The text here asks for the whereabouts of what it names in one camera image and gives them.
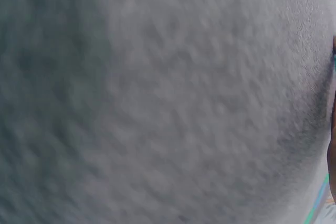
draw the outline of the skin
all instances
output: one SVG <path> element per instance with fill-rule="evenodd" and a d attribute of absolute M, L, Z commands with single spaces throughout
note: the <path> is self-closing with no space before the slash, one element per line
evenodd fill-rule
<path fill-rule="evenodd" d="M 336 37 L 333 38 L 333 54 L 336 51 Z M 330 190 L 332 197 L 336 200 L 336 93 L 333 104 L 332 119 L 331 119 L 331 141 L 327 152 Z"/>

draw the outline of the teal object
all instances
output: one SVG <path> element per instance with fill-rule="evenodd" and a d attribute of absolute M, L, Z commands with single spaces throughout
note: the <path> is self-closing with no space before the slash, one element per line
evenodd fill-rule
<path fill-rule="evenodd" d="M 303 224 L 313 224 L 314 223 L 314 221 L 317 217 L 318 211 L 320 210 L 321 205 L 324 204 L 324 200 L 325 200 L 324 196 L 326 194 L 326 191 L 329 189 L 328 185 L 329 185 L 329 175 L 327 174 L 326 177 L 324 178 L 321 189 L 320 189 L 320 191 L 318 193 L 318 196 L 315 200 L 314 206 L 310 210 L 310 212 L 309 212 L 308 216 L 306 217 L 306 220 L 304 221 Z"/>

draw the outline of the gray textured surface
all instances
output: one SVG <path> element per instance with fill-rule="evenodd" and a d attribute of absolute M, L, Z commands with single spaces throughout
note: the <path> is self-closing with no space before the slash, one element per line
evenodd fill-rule
<path fill-rule="evenodd" d="M 302 218 L 329 0 L 1 3 L 1 223 Z"/>

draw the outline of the hand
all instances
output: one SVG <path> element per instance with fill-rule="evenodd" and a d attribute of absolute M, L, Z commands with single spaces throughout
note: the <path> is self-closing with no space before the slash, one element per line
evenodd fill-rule
<path fill-rule="evenodd" d="M 331 140 L 327 152 L 327 162 L 330 190 L 336 202 L 336 93 L 331 116 Z"/>

